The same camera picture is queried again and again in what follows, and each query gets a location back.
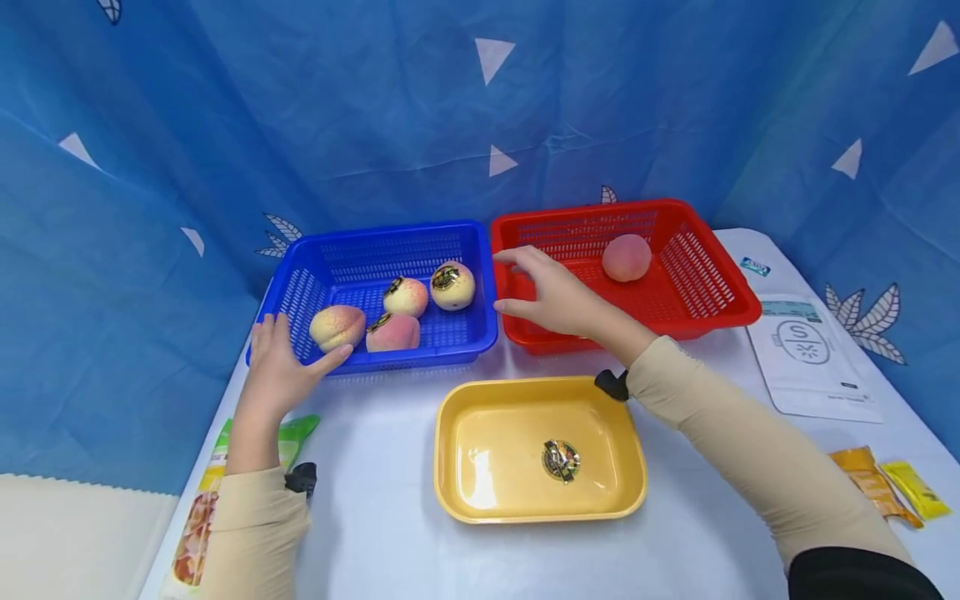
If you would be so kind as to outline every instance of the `gold sticker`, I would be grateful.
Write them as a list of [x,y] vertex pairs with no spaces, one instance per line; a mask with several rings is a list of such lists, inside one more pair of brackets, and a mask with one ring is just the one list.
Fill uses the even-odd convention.
[[382,327],[384,324],[386,324],[386,322],[388,322],[388,321],[390,320],[390,318],[393,317],[393,316],[394,316],[393,313],[383,313],[383,315],[382,315],[379,319],[376,320],[376,323],[374,323],[374,324],[372,324],[371,326],[367,327],[367,333],[374,333],[377,329],[379,329],[379,328]]
[[453,282],[460,278],[460,269],[452,265],[442,266],[440,269],[437,269],[437,273],[433,274],[433,278],[430,280],[430,285],[438,290],[445,290]]
[[403,277],[397,277],[396,279],[394,279],[394,280],[390,283],[390,287],[388,287],[387,290],[383,293],[383,297],[384,297],[384,298],[387,298],[387,297],[390,296],[392,293],[394,293],[396,290],[400,289],[400,284],[401,284],[401,283],[403,283]]
[[564,485],[573,481],[580,470],[580,455],[570,442],[547,440],[543,443],[543,468]]

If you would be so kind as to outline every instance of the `green snack bag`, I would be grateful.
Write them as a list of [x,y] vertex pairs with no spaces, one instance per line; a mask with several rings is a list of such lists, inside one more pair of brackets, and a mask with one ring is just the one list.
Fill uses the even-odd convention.
[[[319,423],[320,417],[310,415],[280,424],[277,432],[277,449],[280,464],[285,471],[289,471],[290,467],[296,463],[303,449],[303,443]],[[204,471],[204,477],[200,480],[200,486],[190,507],[190,514],[183,527],[180,544],[177,546],[177,555],[163,584],[160,595],[163,600],[192,598],[200,590],[210,525],[213,523],[220,482],[224,478],[224,469],[227,466],[227,449],[232,425],[233,420],[227,420],[220,436],[217,437],[216,444],[213,445],[213,456]]]

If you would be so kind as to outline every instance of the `orange snack packet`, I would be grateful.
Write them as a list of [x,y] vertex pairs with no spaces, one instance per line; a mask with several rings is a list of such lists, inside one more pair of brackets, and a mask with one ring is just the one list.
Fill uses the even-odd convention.
[[833,452],[830,458],[850,476],[861,492],[873,500],[876,509],[884,518],[898,516],[914,529],[924,527],[924,522],[903,506],[893,488],[880,473],[876,467],[874,453],[870,451],[869,446]]

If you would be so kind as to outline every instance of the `left hand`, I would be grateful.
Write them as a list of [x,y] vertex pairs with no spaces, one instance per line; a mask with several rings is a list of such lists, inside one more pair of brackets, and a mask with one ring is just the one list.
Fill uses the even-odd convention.
[[237,403],[235,420],[279,423],[352,353],[353,346],[347,344],[304,366],[294,356],[287,316],[280,313],[274,319],[273,315],[266,315],[263,323],[253,326],[250,372]]

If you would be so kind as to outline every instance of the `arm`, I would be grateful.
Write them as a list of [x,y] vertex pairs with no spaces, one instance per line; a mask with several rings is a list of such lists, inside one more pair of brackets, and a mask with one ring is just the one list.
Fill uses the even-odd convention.
[[286,489],[277,430],[317,382],[340,366],[345,346],[304,367],[280,314],[253,327],[251,367],[230,429],[227,470],[206,549],[201,597],[294,597],[297,546],[310,525],[306,497]]
[[610,306],[562,265],[527,247],[499,253],[537,286],[536,302],[500,312],[589,337],[630,369],[631,394],[679,429],[764,520],[785,568],[809,548],[845,546],[910,557],[870,501],[813,442],[670,339]]

